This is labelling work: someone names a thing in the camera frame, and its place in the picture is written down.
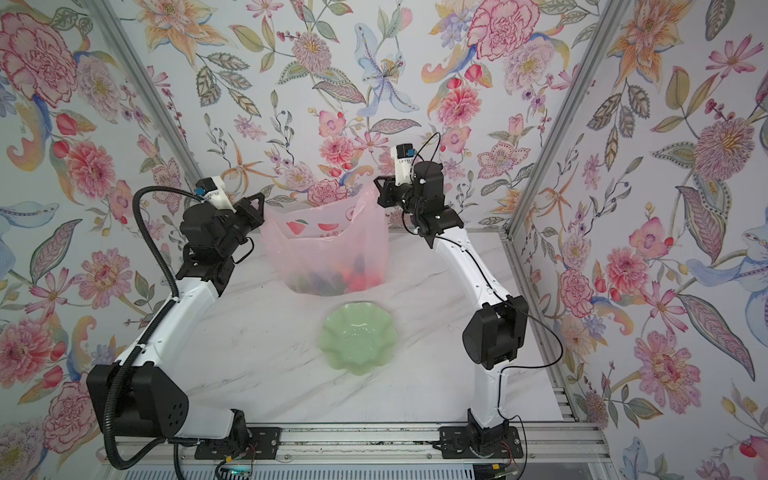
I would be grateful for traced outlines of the red apple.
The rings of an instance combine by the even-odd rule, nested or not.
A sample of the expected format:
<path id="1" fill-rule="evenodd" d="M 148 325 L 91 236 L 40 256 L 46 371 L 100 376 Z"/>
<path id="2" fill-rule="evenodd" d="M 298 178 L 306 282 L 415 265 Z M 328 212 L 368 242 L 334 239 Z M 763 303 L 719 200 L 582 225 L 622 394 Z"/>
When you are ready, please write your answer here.
<path id="1" fill-rule="evenodd" d="M 382 284 L 386 274 L 379 270 L 355 269 L 344 277 L 348 293 L 365 291 Z"/>

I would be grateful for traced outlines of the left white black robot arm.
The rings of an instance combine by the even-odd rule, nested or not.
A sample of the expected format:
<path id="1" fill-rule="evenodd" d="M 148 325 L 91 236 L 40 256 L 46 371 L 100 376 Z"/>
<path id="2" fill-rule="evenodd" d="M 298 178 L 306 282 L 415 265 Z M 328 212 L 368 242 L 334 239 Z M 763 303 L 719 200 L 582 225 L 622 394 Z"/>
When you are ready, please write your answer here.
<path id="1" fill-rule="evenodd" d="M 186 237 L 177 272 L 167 264 L 171 293 L 131 346 L 109 365 L 97 365 L 86 385 L 109 463 L 138 464 L 164 443 L 201 444 L 216 456 L 234 457 L 252 442 L 245 415 L 193 403 L 171 369 L 204 314 L 222 296 L 238 261 L 235 251 L 253 240 L 265 220 L 261 193 L 219 206 L 211 192 L 191 193 L 183 215 Z"/>

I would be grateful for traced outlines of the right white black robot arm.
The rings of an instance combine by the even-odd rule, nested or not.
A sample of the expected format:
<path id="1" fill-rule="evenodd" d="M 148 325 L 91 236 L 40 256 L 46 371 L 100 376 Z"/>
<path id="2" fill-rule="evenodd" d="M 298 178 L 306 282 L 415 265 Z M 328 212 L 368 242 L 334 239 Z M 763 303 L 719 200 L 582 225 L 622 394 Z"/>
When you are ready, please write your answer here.
<path id="1" fill-rule="evenodd" d="M 463 428 L 441 431 L 446 456 L 490 458 L 509 447 L 514 434 L 501 413 L 502 370 L 511 367 L 525 342 L 528 305 L 492 275 L 476 252 L 459 214 L 446 204 L 443 166 L 413 158 L 395 161 L 392 176 L 374 180 L 378 204 L 398 207 L 448 265 L 465 292 L 473 316 L 462 332 L 462 344 L 475 364 L 474 395 Z"/>

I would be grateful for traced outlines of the pink plastic bag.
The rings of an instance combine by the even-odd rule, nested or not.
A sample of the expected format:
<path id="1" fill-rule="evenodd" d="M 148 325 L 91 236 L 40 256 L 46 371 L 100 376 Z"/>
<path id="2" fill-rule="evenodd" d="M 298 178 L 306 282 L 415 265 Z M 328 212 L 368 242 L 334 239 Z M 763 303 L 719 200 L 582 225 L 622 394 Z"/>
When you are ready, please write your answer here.
<path id="1" fill-rule="evenodd" d="M 291 289 L 295 276 L 309 272 L 345 277 L 355 269 L 376 269 L 387 276 L 388 222 L 377 200 L 378 190 L 369 184 L 353 198 L 320 207 L 287 213 L 267 209 L 261 241 L 286 286 Z"/>

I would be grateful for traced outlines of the dark purple grape bunch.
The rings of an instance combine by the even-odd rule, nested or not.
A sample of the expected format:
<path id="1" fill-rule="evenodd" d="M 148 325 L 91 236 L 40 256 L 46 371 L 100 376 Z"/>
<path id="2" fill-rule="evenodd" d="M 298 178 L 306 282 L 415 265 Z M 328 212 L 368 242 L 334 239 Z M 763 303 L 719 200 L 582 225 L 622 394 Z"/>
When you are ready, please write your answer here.
<path id="1" fill-rule="evenodd" d="M 345 294 L 347 283 L 339 272 L 309 272 L 295 276 L 289 287 L 296 293 L 329 297 Z"/>

